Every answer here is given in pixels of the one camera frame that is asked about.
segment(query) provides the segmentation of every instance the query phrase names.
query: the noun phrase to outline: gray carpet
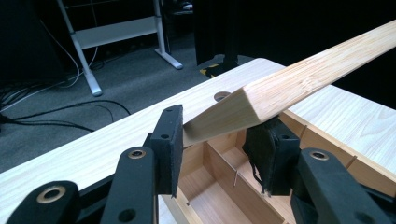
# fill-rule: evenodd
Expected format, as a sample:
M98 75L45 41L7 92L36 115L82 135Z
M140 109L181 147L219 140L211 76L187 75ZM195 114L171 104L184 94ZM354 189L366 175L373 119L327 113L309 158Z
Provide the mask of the gray carpet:
M116 101L134 113L208 80L199 70L222 60L222 55L218 55L214 60L197 66L193 34L178 36L171 41L172 56L184 65L181 70L176 70L159 57L154 51L155 48L156 46L150 46L138 49L94 71L103 90L100 97L91 95L85 78L81 76L70 88L53 87L42 91L3 111L2 114L13 119L92 100ZM250 60L248 57L240 57L239 63ZM98 105L108 107L114 121L127 116L117 105ZM74 107L32 120L36 119L66 120L94 130L112 122L110 113L95 105ZM0 173L88 133L69 127L2 125Z

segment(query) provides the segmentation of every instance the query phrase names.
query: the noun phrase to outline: wooden divider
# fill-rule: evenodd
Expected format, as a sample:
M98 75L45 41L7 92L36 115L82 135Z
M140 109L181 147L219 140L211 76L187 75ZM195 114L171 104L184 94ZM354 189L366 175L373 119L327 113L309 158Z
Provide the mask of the wooden divider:
M260 195L262 200L265 200L271 207L277 211L285 220L285 223L295 223L294 214L290 207L290 197L289 196L272 196L269 197L266 194L262 194L262 186L253 177L252 168L250 162L248 161L248 156L242 149L242 145L245 143L246 131L240 131L238 133L227 134L227 138L235 145L230 146L230 144L224 142L225 136L217 137L207 141L207 143L212 146L220 156L227 161L236 171L237 177L235 185L241 183L241 178L243 183L248 184L255 192Z
M181 189L177 189L177 197L172 198L171 195L163 195L163 201L168 206L177 224L202 224L195 210L189 206L187 200Z
M395 174L367 159L353 148L336 140L289 110L284 111L280 115L280 119L297 136L300 136L300 148L317 147L330 151L345 165L358 182L381 191L388 196L396 196Z
M252 223L283 223L284 218L210 145L204 166Z

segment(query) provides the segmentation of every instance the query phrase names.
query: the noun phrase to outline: wooden plank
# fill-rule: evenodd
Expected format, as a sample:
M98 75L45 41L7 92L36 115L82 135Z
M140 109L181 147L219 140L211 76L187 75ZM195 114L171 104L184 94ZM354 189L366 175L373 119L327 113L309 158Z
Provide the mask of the wooden plank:
M166 206L171 211L177 224L203 223L196 214L195 210L191 206L189 206L189 201L180 189L177 190L176 198L172 198L171 195L163 195L163 201L166 203Z
M239 146L233 147L221 154L221 157L226 160L237 172L239 176L244 177L244 180L249 183L258 193L260 193L263 200L271 204L274 209L285 218L287 223L296 223L294 214L290 207L289 196L273 196L261 194L262 186L253 177L252 168L248 161L248 156L242 151Z
M223 153L228 149L235 147L236 138L238 133L227 133L221 136L217 136L216 138L210 139L207 143L216 149L218 153Z
M183 159L181 163L179 178L192 173L194 170L200 168L204 160L204 143L195 144L183 151Z
M203 223L251 223L204 166L180 179L179 185Z
M184 125L184 146L260 124L396 46L396 21L247 84Z
M396 110L330 85L289 111L396 174Z
M207 145L204 151L204 167L216 178L252 223L284 222L284 218L262 198L260 193L210 145Z
M358 182L391 197L396 196L396 174L367 159L356 150L290 111L284 111L280 118L285 124L291 124L288 127L292 131L295 130L296 133L301 130L302 126L305 126L304 132L300 136L300 148L317 147L330 151L345 165Z

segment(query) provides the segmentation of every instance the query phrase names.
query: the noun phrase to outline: wooden box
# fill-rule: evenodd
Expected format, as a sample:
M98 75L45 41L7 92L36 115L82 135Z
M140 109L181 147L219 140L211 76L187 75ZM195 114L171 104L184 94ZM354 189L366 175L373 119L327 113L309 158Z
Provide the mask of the wooden box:
M301 148L328 150L359 182L395 195L394 174L289 111L280 118L301 137ZM295 223L289 196L261 193L244 142L242 131L184 150L177 198L163 197L177 223Z

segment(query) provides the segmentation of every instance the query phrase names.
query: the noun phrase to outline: black curtain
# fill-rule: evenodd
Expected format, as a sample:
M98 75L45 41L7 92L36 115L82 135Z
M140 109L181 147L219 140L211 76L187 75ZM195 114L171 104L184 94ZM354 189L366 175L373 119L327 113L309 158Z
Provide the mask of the black curtain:
M396 1L238 0L239 55L290 65L396 20ZM224 54L228 1L194 1L197 63ZM396 49L334 83L396 108Z
M0 83L64 80L64 70L28 0L0 0Z

